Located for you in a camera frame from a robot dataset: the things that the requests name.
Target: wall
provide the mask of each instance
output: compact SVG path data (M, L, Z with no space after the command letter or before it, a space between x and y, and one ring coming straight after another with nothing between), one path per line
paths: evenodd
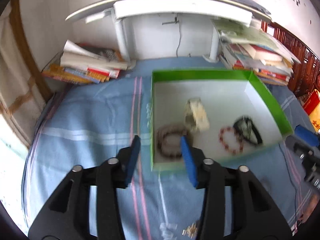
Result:
M320 56L320 17L310 0L254 1L271 12L274 22L288 29Z
M67 39L117 49L111 17L86 24L84 20L66 23L70 13L100 0L20 0L22 21L35 60L42 69ZM275 22L287 28L320 55L320 18L310 0L255 0L271 13ZM179 44L179 25L174 14L145 15L125 20L129 53L132 58L175 57ZM178 55L209 54L212 25L207 16L179 14L181 43Z

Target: white cord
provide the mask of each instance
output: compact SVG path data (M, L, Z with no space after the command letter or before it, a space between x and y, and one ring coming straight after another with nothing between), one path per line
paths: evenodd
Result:
M180 47L180 43L181 43L181 37L182 37L182 34L181 34L181 20L178 20L179 22L179 35L180 35L180 38L179 38L179 44L178 44L178 47L177 47L177 50L176 50L176 56L178 57L178 49Z

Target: silver bolt head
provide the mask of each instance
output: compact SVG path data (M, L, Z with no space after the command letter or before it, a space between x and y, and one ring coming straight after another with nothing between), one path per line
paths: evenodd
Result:
M108 163L111 165L117 164L119 162L119 160L117 158L110 158L108 160Z
M72 171L74 171L74 172L78 172L78 171L81 171L81 170L82 170L82 166L81 165L75 165L72 168Z
M248 171L249 171L249 168L248 168L247 166L245 166L245 165L242 165L242 166L239 167L239 171L241 171L241 172L248 172Z
M213 159L210 159L210 158L205 158L204 160L203 160L203 163L205 164L205 165L212 165L213 164Z

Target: curtain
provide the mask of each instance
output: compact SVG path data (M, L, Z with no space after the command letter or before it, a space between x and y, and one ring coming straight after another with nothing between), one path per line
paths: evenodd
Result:
M0 16L0 113L21 142L30 146L45 101L12 32L10 4Z

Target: blue bedsheet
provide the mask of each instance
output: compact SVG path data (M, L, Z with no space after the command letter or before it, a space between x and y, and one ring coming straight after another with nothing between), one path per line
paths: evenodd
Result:
M181 233L199 219L204 191L195 190L185 172L151 172L148 122L152 70L196 66L212 65L201 58L146 60L138 62L134 70L119 80L73 87L59 107L52 110L54 115L51 111L49 118L43 119L29 152L23 186L28 226L75 164L84 168L100 165L115 156L119 149L130 145L133 136L138 134L141 154L133 183L126 190L117 191L126 239L188 239ZM307 114L287 87L268 88L293 127L302 124L313 129ZM300 216L311 196L311 189L303 182L305 174L301 160L286 149L284 143L227 163L227 166L247 165L292 226L295 222L295 189L290 183L284 156L298 189L296 206L297 216ZM96 235L94 187L90 195L90 232ZM231 225L229 202L230 194L226 191L226 234Z

